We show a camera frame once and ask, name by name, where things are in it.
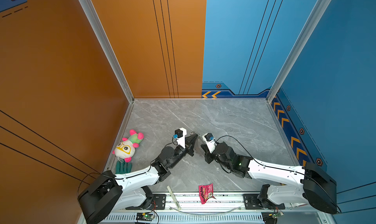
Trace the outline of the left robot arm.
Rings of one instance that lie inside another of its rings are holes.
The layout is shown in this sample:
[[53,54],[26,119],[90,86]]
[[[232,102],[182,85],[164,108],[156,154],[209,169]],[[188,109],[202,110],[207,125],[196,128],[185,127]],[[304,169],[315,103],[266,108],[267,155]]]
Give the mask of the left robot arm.
[[154,198],[150,187],[163,182],[186,155],[194,155],[198,137],[192,133],[179,138],[175,148],[164,147],[145,169],[128,174],[113,174],[110,170],[101,173],[77,196],[86,223],[98,224],[119,209],[149,209]]

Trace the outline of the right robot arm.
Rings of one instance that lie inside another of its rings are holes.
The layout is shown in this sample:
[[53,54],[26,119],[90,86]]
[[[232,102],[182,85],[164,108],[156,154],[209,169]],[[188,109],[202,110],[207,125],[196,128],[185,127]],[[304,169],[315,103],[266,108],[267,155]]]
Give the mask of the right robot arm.
[[205,161],[217,162],[220,167],[239,178],[268,181],[258,194],[258,204],[274,209],[286,203],[309,204],[329,213],[340,212],[336,200],[336,181],[318,165],[307,162],[304,166],[286,166],[263,162],[252,156],[234,152],[225,142],[210,141],[201,145]]

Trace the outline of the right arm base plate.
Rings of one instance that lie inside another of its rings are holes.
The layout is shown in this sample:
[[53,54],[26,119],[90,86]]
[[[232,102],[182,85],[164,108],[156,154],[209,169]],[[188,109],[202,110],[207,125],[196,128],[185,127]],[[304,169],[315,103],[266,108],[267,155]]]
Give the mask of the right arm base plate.
[[286,208],[283,203],[276,205],[270,202],[267,198],[259,198],[259,194],[243,194],[243,202],[244,202],[246,210],[256,210],[256,209],[284,210]]

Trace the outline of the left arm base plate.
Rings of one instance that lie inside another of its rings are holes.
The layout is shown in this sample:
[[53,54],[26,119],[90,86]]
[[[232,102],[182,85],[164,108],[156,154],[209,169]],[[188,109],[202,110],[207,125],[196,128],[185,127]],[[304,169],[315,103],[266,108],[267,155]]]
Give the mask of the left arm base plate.
[[153,198],[147,198],[140,206],[131,206],[126,208],[126,210],[165,210],[165,205],[166,195],[154,194]]

